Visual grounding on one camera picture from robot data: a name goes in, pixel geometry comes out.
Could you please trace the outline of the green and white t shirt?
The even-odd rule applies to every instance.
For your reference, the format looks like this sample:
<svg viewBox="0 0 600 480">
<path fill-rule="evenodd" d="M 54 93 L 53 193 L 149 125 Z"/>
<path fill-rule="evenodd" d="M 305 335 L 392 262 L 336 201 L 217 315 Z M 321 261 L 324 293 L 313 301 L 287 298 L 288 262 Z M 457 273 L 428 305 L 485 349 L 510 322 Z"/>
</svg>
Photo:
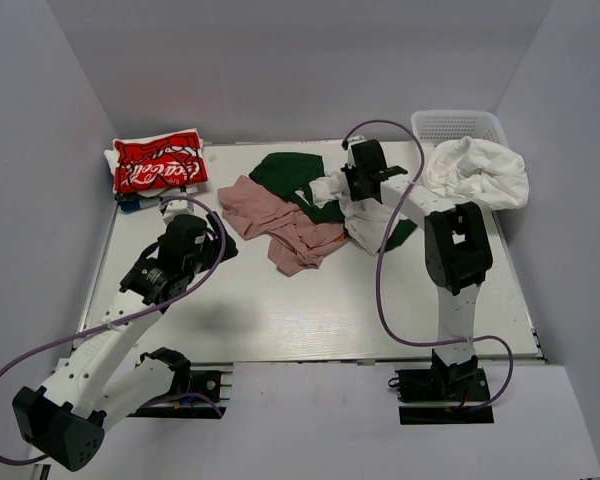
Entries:
<svg viewBox="0 0 600 480">
<path fill-rule="evenodd" d="M 411 236 L 417 225 L 400 214 L 389 222 L 392 209 L 374 199 L 354 201 L 341 171 L 327 170 L 319 155 L 275 152 L 249 174 L 251 180 L 279 198 L 296 204 L 317 224 L 341 223 L 367 253 L 391 251 Z"/>
</svg>

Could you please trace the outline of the pink t shirt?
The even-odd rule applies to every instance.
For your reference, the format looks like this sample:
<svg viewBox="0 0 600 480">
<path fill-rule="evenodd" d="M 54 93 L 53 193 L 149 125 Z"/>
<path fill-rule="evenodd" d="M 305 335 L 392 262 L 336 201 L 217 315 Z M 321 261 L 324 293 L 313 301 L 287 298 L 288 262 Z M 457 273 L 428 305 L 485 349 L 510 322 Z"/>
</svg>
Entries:
<svg viewBox="0 0 600 480">
<path fill-rule="evenodd" d="M 226 222 L 245 240 L 270 237 L 268 259 L 287 277 L 317 269 L 347 242 L 344 225 L 316 224 L 294 203 L 286 202 L 246 176 L 217 192 Z"/>
</svg>

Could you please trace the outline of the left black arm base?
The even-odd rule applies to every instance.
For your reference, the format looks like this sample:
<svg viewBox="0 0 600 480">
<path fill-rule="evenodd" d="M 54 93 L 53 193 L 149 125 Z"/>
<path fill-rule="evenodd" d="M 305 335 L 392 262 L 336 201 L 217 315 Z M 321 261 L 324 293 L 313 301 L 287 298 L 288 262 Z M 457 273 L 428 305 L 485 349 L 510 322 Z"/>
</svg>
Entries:
<svg viewBox="0 0 600 480">
<path fill-rule="evenodd" d="M 233 384 L 232 365 L 194 365 L 187 393 L 143 406 L 129 418 L 220 420 L 226 412 Z"/>
</svg>

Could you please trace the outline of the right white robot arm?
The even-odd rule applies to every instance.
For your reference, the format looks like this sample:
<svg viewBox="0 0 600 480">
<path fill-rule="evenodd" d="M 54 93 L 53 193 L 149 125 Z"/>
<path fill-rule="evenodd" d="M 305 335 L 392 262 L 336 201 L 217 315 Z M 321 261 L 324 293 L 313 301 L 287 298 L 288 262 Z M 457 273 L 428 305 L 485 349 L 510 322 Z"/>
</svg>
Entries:
<svg viewBox="0 0 600 480">
<path fill-rule="evenodd" d="M 376 140 L 344 141 L 343 172 L 354 200 L 373 199 L 414 222 L 424 232 L 425 267 L 438 290 L 438 334 L 432 360 L 443 365 L 431 374 L 433 390 L 452 399 L 468 377 L 460 366 L 477 360 L 472 344 L 480 286 L 493 265 L 480 207 L 447 200 L 390 167 Z"/>
</svg>

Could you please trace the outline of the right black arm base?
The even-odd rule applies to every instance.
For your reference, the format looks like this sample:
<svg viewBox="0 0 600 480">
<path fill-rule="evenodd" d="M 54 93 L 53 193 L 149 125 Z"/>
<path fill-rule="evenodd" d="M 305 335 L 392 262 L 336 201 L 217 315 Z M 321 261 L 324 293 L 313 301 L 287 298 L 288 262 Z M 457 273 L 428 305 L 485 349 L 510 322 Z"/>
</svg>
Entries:
<svg viewBox="0 0 600 480">
<path fill-rule="evenodd" d="M 397 370 L 387 382 L 398 397 L 403 426 L 486 425 L 494 423 L 491 406 L 475 406 L 490 400 L 486 374 L 482 368 L 473 379 L 443 393 L 434 384 L 430 370 Z"/>
</svg>

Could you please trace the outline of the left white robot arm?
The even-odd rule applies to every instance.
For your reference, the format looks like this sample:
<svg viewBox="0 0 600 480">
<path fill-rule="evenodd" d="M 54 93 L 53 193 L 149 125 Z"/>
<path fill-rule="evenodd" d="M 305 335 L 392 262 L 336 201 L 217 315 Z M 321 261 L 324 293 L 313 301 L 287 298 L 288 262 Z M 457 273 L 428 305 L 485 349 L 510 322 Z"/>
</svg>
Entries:
<svg viewBox="0 0 600 480">
<path fill-rule="evenodd" d="M 178 214 L 147 247 L 120 282 L 102 320 L 37 389 L 21 388 L 12 406 L 22 438 L 71 472 L 86 466 L 105 433 L 121 419 L 158 398 L 179 399 L 191 391 L 191 362 L 161 347 L 112 378 L 137 341 L 183 294 L 194 277 L 237 248 L 216 214 Z"/>
</svg>

